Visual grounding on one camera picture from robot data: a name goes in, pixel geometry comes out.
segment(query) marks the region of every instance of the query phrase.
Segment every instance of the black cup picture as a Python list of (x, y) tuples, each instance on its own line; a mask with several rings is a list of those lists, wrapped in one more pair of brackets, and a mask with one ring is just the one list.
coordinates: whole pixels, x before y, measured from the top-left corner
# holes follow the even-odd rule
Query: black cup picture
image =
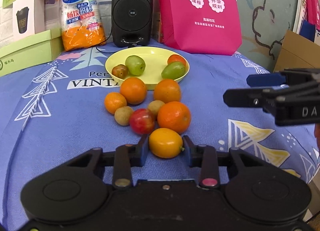
[(19, 10), (16, 14), (17, 22), (18, 22), (18, 29), (19, 29), (20, 34), (23, 34), (24, 32), (27, 31), (28, 13), (29, 13), (29, 8), (24, 7), (22, 10)]

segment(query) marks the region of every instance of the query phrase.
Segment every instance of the red tomato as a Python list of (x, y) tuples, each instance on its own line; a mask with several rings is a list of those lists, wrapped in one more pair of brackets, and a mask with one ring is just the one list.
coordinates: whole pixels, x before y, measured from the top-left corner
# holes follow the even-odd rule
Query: red tomato
[(138, 109), (131, 114), (129, 124), (137, 134), (150, 134), (156, 126), (155, 116), (148, 109)]
[(172, 55), (168, 58), (167, 63), (170, 64), (170, 63), (176, 62), (176, 61), (181, 62), (184, 66), (186, 66), (186, 60), (185, 60), (182, 56), (180, 56), (180, 55), (178, 55), (178, 54), (172, 54)]

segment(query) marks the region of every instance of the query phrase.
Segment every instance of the pink bag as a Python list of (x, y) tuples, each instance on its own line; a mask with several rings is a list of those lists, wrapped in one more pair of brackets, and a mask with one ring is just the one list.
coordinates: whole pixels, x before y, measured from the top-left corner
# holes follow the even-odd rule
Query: pink bag
[(319, 0), (307, 0), (308, 22), (320, 30)]
[(242, 43), (236, 0), (159, 0), (164, 43), (200, 54), (232, 55)]

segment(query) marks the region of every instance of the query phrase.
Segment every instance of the blue tablecloth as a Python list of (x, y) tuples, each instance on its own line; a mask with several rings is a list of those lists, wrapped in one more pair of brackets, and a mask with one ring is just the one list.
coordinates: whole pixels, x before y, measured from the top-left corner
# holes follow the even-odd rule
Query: blue tablecloth
[[(154, 41), (150, 46), (165, 47)], [(113, 44), (100, 47), (118, 50)], [(313, 125), (276, 127), (261, 109), (229, 108), (222, 95), (229, 88), (248, 87), (249, 74), (267, 73), (236, 53), (233, 56), (188, 54), (190, 63), (181, 81), (182, 102), (191, 110), (192, 123), (185, 132), (194, 143), (217, 150), (239, 147), (309, 182), (319, 163)], [(118, 85), (106, 73), (108, 54), (96, 48), (63, 53), (55, 61), (0, 77), (0, 220), (9, 230), (27, 221), (20, 191), (35, 176), (92, 147), (115, 150), (137, 143), (129, 127), (117, 125), (103, 104)], [(146, 107), (147, 100), (135, 107)], [(197, 179), (180, 156), (163, 160), (148, 155), (143, 168), (133, 168), (137, 179)], [(107, 168), (104, 181), (111, 182)], [(228, 181), (224, 168), (222, 182)]]

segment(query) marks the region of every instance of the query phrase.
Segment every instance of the orange plastic packaging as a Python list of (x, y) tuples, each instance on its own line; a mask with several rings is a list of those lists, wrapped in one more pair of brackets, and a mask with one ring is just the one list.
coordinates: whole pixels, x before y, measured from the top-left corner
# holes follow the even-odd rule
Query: orange plastic packaging
[(60, 0), (60, 25), (66, 51), (106, 40), (98, 0)]

